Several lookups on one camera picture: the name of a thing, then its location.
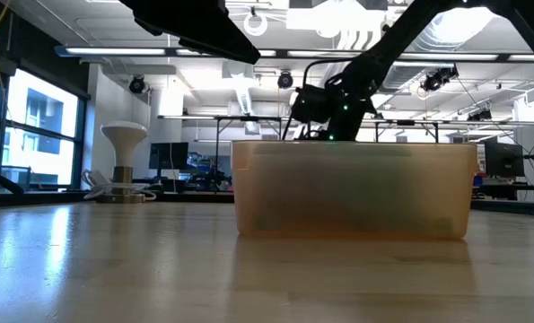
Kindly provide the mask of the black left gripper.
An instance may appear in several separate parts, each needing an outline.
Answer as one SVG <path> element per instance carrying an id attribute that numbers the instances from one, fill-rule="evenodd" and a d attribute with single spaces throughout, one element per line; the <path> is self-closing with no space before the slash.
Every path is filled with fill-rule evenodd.
<path id="1" fill-rule="evenodd" d="M 135 23 L 154 36 L 180 38 L 184 48 L 247 64 L 261 58 L 258 49 L 230 19 L 218 0 L 119 0 Z"/>

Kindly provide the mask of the large glass window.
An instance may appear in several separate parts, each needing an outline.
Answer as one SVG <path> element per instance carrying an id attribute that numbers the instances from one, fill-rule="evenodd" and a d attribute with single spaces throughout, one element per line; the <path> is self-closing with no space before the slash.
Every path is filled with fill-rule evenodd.
<path id="1" fill-rule="evenodd" d="M 27 189 L 79 182 L 85 102 L 18 70 L 0 80 L 0 174 Z"/>

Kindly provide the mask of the black aluminium table frame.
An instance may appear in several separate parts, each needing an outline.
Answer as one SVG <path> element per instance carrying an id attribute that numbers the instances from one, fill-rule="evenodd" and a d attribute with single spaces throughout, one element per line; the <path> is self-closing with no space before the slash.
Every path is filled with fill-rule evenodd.
<path id="1" fill-rule="evenodd" d="M 58 192 L 46 188 L 43 191 L 25 191 L 21 194 L 0 193 L 0 207 L 72 204 L 84 202 L 84 195 L 85 192 L 79 190 Z M 160 194 L 155 202 L 234 204 L 237 199 L 233 194 Z M 472 200 L 470 208 L 496 213 L 534 215 L 534 202 Z"/>

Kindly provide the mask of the white mushroom-shaped lamp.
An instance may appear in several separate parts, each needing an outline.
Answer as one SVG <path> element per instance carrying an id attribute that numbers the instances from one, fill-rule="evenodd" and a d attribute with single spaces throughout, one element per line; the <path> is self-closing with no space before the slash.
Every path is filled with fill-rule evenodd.
<path id="1" fill-rule="evenodd" d="M 145 193 L 133 185 L 133 153 L 146 138 L 144 126 L 127 121 L 113 121 L 101 126 L 102 134 L 110 141 L 115 163 L 112 181 L 96 198 L 105 204 L 138 204 L 146 201 Z"/>

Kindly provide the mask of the black computer monitor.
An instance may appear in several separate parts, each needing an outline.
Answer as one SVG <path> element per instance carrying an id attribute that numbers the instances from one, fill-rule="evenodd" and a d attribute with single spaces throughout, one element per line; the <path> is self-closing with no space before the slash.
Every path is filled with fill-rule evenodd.
<path id="1" fill-rule="evenodd" d="M 188 167 L 188 143 L 151 144 L 150 170 L 185 170 Z"/>
<path id="2" fill-rule="evenodd" d="M 517 144 L 485 142 L 486 174 L 498 177 L 523 177 L 524 154 Z"/>

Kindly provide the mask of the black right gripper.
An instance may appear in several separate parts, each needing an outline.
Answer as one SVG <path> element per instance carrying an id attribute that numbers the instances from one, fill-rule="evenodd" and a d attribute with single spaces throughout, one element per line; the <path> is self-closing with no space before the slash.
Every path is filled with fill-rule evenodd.
<path id="1" fill-rule="evenodd" d="M 340 99 L 331 118 L 331 136 L 334 141 L 354 141 L 365 113 L 372 113 L 370 97 L 348 95 Z"/>

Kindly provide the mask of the orange translucent plastic bin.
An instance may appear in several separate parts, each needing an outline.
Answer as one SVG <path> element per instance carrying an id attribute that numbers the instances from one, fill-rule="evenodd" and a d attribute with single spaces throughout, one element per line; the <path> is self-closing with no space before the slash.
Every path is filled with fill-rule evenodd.
<path id="1" fill-rule="evenodd" d="M 238 141 L 232 184 L 242 235 L 462 239 L 473 144 Z"/>

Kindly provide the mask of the black overhead light bar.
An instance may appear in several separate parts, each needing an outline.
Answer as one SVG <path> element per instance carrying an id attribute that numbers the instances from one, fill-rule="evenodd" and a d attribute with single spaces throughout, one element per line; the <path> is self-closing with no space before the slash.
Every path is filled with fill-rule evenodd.
<path id="1" fill-rule="evenodd" d="M 109 47 L 55 47 L 60 57 L 217 57 L 198 53 L 187 48 L 109 48 Z M 268 59 L 334 59 L 359 55 L 354 50 L 260 49 L 260 58 Z M 449 61 L 534 64 L 533 54 L 519 53 L 468 53 L 468 52 L 405 52 L 400 61 Z"/>

